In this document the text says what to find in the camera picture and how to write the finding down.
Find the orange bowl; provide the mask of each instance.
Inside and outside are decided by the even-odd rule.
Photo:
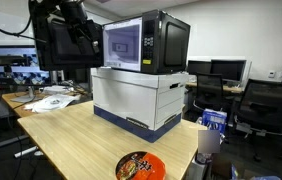
[[[162,180],[165,165],[151,153],[132,152],[118,162],[115,173],[118,180]]]

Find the desk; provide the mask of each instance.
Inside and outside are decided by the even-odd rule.
[[[117,163],[134,151],[157,155],[165,163],[166,180],[182,179],[198,148],[198,130],[206,130],[181,120],[149,143],[94,115],[92,101],[18,122],[65,179],[116,179]]]
[[[197,87],[197,83],[187,82],[186,86]],[[227,91],[231,93],[242,93],[243,90],[242,88],[223,86],[223,91]]]
[[[27,117],[27,116],[37,114],[37,113],[32,112],[31,110],[24,110],[24,106],[25,106],[24,103],[11,101],[11,99],[13,99],[13,98],[16,98],[18,96],[24,96],[26,94],[27,94],[26,92],[3,94],[2,99],[8,104],[8,106],[11,109],[13,109],[13,111],[15,113],[17,113],[17,115],[19,117]],[[36,94],[36,97],[39,97],[39,98],[43,98],[44,96],[45,96],[44,94]]]

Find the black microwave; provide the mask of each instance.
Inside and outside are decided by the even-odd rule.
[[[164,11],[103,26],[104,66],[146,74],[186,67],[190,25]]]

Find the wall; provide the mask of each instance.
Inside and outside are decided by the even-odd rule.
[[[29,17],[26,0],[0,0],[0,28],[6,31],[21,31]],[[27,36],[33,36],[31,27],[24,33]],[[14,44],[34,44],[33,40],[8,36],[0,32],[0,45]]]
[[[108,12],[108,11],[105,11],[97,6],[94,6],[92,4],[89,4],[89,3],[86,3],[84,2],[84,6],[85,6],[85,9],[93,16],[93,17],[96,17],[98,16],[99,18],[105,18],[107,20],[110,20],[110,21],[118,21],[118,20],[121,20],[122,18],[111,13],[111,12]]]
[[[243,57],[250,78],[281,81],[282,0],[202,0],[165,11],[191,25],[188,59]],[[269,70],[281,73],[270,79]]]
[[[107,19],[105,17],[102,17],[102,16],[99,16],[99,15],[96,15],[96,14],[93,14],[91,12],[86,12],[87,15],[88,15],[88,19],[92,19],[94,22],[98,23],[98,24],[107,24],[107,23],[110,23],[110,22],[113,22],[112,20],[110,19]]]

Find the floor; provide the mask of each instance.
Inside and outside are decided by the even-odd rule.
[[[194,121],[197,115],[186,113],[184,118]],[[282,147],[282,136],[266,136],[256,138],[256,147],[261,162],[253,159],[254,150],[249,143],[250,137],[245,138],[244,133],[228,128],[226,136],[229,144],[221,145],[221,155],[232,162],[239,162],[243,169],[260,176],[277,176],[282,179],[282,159],[279,158]]]
[[[10,124],[13,126],[13,131],[11,130],[7,119],[0,120],[0,141],[14,138],[16,134],[21,134],[21,130],[18,128],[17,124],[13,124],[13,120],[15,119],[16,118],[10,118]],[[277,158],[277,155],[280,152],[279,147],[282,145],[282,138],[258,138],[256,143],[262,161],[255,162],[252,158],[253,149],[249,145],[248,139],[244,139],[244,134],[229,133],[228,137],[230,143],[222,144],[222,155],[233,162],[240,162],[243,164],[244,169],[253,171],[256,174],[262,176],[278,176],[282,179],[282,160]],[[33,146],[30,140],[21,141],[21,145],[23,150]],[[62,179],[56,169],[44,156],[35,156],[31,153],[22,158],[14,158],[13,155],[20,150],[20,143],[18,142],[0,148],[0,180]]]

